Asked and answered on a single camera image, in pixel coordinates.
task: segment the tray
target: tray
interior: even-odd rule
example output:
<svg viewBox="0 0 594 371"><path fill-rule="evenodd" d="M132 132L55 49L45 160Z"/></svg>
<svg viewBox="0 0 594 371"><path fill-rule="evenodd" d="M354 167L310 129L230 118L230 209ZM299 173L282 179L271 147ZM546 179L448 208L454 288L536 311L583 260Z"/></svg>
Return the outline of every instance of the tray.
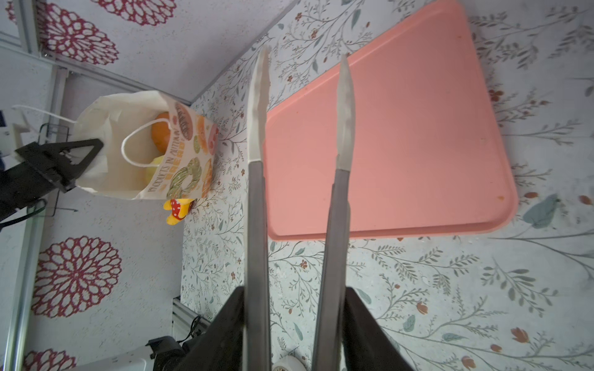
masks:
<svg viewBox="0 0 594 371"><path fill-rule="evenodd" d="M351 238L485 233L517 209L484 76L455 0L438 0L349 57L356 136ZM336 165L328 70L268 113L273 240L324 239Z"/></svg>

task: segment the black cable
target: black cable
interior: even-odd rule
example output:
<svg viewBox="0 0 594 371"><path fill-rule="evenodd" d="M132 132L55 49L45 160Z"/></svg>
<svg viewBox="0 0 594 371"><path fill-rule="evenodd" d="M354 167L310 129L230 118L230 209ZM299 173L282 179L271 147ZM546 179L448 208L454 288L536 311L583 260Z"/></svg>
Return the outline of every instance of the black cable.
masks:
<svg viewBox="0 0 594 371"><path fill-rule="evenodd" d="M1 231L1 230L2 230L4 227L8 227L8 226L11 226L11 225L13 225L13 224L17 224L17 223L19 223L19 222L21 222L21 221L23 221L23 220L27 220L27 219L29 219L30 217L32 217L32 216L34 216L34 215L37 215L37 214L41 213L43 210L45 210L45 206L47 206L48 202L47 202L47 201L46 201L44 198L40 198L40 199L38 199L37 201L38 201L38 202L39 202L39 201L41 201L41 202L42 202L42 204L43 204L43 206L41 206L39 209L37 209L37 210L33 211L32 213L28 213L27 215L23 215L23 216L22 216L22 217L20 217L20 218L16 218L16 219L12 219L12 220L9 220L9 221L5 221L4 223L0 223L0 231Z"/></svg>
<svg viewBox="0 0 594 371"><path fill-rule="evenodd" d="M198 321L200 320L200 316L196 316L194 317L194 319L192 320L192 324L189 326L189 333L188 336L186 336L185 339L183 340L177 340L178 343L183 343L184 341L186 341L187 339L189 339L190 336L192 336L192 331L194 331L194 329L196 328L196 326L198 326Z"/></svg>

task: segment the white rope handle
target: white rope handle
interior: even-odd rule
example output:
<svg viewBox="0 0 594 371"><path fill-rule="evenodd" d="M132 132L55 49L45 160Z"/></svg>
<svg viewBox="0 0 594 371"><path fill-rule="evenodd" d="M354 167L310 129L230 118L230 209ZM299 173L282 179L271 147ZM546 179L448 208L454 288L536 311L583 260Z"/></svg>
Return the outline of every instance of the white rope handle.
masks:
<svg viewBox="0 0 594 371"><path fill-rule="evenodd" d="M130 165L134 165L134 166L138 166L138 167L157 167L157 166L159 166L158 164L141 164L139 162L130 160L128 158L128 155L126 155L126 150L124 148L126 146L126 142L128 141L128 139L130 139L134 134L136 134L137 132L139 132L143 129L146 129L149 126L151 126L152 124L158 123L158 122L166 122L167 126L169 127L169 130L171 130L171 123L169 122L168 119L156 119L156 120L152 120L151 122L147 122L144 125L141 125L138 129L136 129L133 132L131 132L130 134L128 134L128 136L126 138L124 138L124 140L122 141L122 147L120 149L120 152L122 153L124 160L126 160Z"/></svg>
<svg viewBox="0 0 594 371"><path fill-rule="evenodd" d="M23 108L25 108L25 109L29 109L29 110L33 110L33 111L37 111L37 112L41 112L41 113L45 113L46 115L53 116L53 117L55 117L55 118L58 118L58 119L60 119L60 120L67 121L67 122L69 122L69 123L77 123L77 122L76 122L76 121L74 121L74 120L67 119L67 118L65 118L65 117L63 117L63 116L60 116L60 115L56 115L55 113L48 112L48 111L46 111L46 110L39 109L39 108L35 108L35 107L31 107L31 106L25 106L24 104L15 104L15 105L13 105L11 108L12 108L12 109L14 109L15 111L18 111L18 112L21 114L21 118L23 119L23 122L24 122L24 123L25 123L25 125L28 127L28 129L29 129L29 130L31 130L32 132L34 132L35 134L39 135L39 136L41 136L41 133L39 132L39 130L37 130L37 128L35 128L33 125L31 125L31 124L29 123L29 121L28 121L28 120L27 120L27 118L25 117L25 113L24 113L24 112L23 112L23 110L22 110Z"/></svg>

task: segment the yellow plush toy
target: yellow plush toy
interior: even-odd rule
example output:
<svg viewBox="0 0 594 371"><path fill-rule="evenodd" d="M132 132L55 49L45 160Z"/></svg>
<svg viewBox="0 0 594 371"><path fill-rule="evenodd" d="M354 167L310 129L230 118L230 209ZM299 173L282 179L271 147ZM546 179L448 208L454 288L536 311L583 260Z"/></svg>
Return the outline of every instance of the yellow plush toy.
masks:
<svg viewBox="0 0 594 371"><path fill-rule="evenodd" d="M178 198L165 201L163 208L171 210L171 215L167 217L167 224L174 226L188 215L189 208L194 198Z"/></svg>

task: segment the floral tablecloth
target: floral tablecloth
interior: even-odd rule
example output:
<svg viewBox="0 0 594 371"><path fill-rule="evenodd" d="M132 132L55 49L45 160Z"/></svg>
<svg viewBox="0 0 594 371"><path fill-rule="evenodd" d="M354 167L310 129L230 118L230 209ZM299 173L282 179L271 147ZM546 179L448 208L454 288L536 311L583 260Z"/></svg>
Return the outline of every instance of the floral tablecloth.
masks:
<svg viewBox="0 0 594 371"><path fill-rule="evenodd" d="M463 4L517 215L488 235L353 240L347 285L418 370L594 369L594 3ZM221 134L213 190L185 221L186 305L213 318L244 280L244 110L262 46L272 108L424 5L302 0L195 103ZM323 249L269 244L274 361L311 364Z"/></svg>

